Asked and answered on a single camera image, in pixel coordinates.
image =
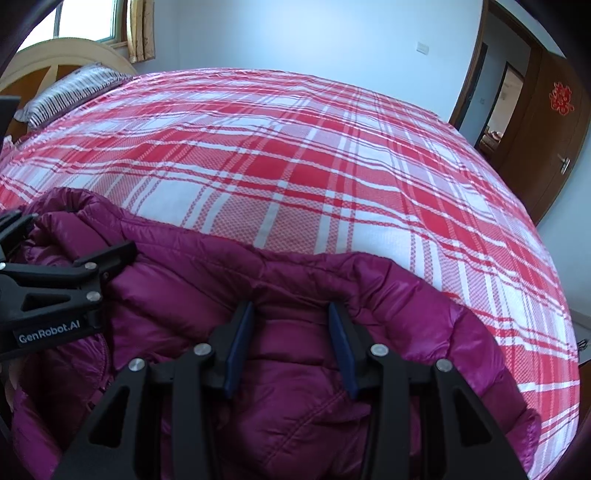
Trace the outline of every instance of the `blue gripper pad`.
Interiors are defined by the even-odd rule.
[[[355,357],[349,345],[339,311],[334,303],[329,305],[329,332],[340,374],[343,377],[343,385],[349,396],[355,400],[359,394],[359,386],[355,376]]]
[[[226,364],[226,381],[223,385],[223,393],[226,398],[232,398],[240,383],[242,369],[248,353],[248,346],[251,342],[252,331],[254,330],[254,306],[251,301],[246,304],[240,319],[236,336],[230,347],[228,362]]]

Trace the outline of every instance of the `striped pillowcase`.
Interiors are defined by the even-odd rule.
[[[131,78],[100,63],[84,65],[63,77],[14,114],[29,130],[46,127],[74,108],[118,87]]]

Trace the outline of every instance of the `curtain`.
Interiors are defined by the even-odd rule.
[[[129,61],[152,60],[154,52],[154,0],[127,0]]]

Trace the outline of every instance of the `plaid pattern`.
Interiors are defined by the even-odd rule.
[[[388,257],[470,307],[543,420],[531,478],[574,436],[577,350],[552,260],[497,174],[433,113],[283,72],[143,76],[25,140],[0,206],[93,190],[273,251]]]

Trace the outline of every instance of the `door handle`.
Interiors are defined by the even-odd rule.
[[[564,175],[566,173],[566,169],[570,165],[570,158],[568,158],[568,157],[563,158],[560,156],[560,154],[558,154],[558,159],[562,162],[562,168],[560,169],[560,174]]]

